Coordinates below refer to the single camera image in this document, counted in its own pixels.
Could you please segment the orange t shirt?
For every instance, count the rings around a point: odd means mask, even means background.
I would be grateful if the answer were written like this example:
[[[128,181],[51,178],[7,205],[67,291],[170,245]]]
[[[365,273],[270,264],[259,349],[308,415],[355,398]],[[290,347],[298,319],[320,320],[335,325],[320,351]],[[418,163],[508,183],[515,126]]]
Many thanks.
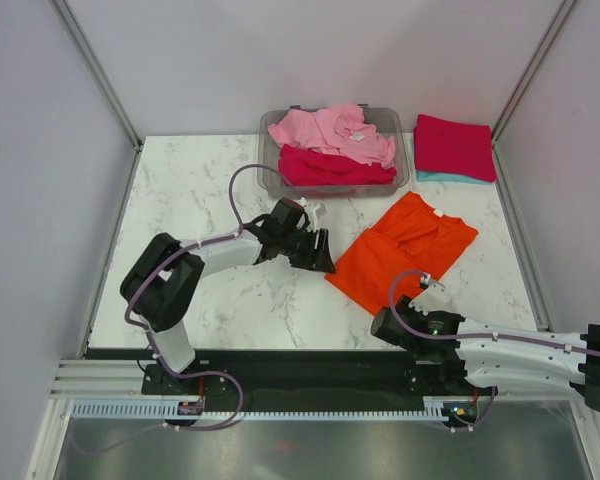
[[[363,231],[325,279],[375,315],[390,305],[389,289],[400,273],[419,270],[439,279],[477,236],[462,219],[439,212],[409,192]]]

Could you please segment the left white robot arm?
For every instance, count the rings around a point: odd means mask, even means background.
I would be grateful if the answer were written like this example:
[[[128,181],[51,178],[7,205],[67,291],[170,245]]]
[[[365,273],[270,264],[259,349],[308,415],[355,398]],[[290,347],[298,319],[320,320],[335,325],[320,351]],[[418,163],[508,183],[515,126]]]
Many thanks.
[[[318,226],[322,204],[304,199],[277,201],[271,212],[241,223],[236,230],[182,244],[168,233],[156,235],[127,273],[120,295],[127,301],[125,321],[142,328],[165,367],[165,382],[188,393],[199,382],[184,316],[199,282],[241,266],[259,265],[279,256],[295,269],[333,273],[329,232]]]

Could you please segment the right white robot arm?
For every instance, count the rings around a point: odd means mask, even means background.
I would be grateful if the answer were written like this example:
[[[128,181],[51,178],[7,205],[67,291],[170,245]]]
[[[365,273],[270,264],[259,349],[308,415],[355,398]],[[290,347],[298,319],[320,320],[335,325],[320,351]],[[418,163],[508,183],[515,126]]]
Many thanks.
[[[499,329],[402,297],[371,324],[374,337],[405,350],[425,384],[460,395],[480,392],[558,395],[575,392],[600,413],[600,325],[584,333]]]

